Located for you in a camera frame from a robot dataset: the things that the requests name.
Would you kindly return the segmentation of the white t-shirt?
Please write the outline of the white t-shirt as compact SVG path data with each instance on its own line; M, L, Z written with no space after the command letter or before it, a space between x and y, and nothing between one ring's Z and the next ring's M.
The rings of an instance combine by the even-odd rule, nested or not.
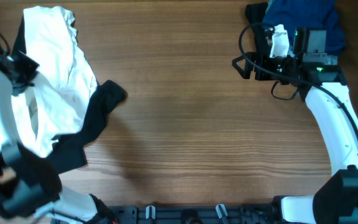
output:
M81 131L98 83L71 11L35 6L23 18L24 49L0 45L0 153L22 146L47 157L61 137Z

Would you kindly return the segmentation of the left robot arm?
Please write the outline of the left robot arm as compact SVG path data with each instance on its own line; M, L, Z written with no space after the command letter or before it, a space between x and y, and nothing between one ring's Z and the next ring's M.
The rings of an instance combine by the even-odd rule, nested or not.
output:
M59 174L73 167L70 151L41 158L26 148L17 132L11 97L33 86L38 63L23 52L0 45L0 216L28 217L42 209L56 220L117 223L118 217L100 199L68 194Z

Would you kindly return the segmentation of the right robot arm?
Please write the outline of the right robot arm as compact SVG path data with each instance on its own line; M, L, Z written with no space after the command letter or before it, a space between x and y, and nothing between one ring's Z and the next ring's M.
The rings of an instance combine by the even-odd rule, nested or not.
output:
M267 52L242 52L245 79L293 85L312 112L328 150L331 178L311 196L281 196L275 220L285 223L358 223L358 119L347 81L325 51L326 31L298 28L293 50L283 26L258 22Z

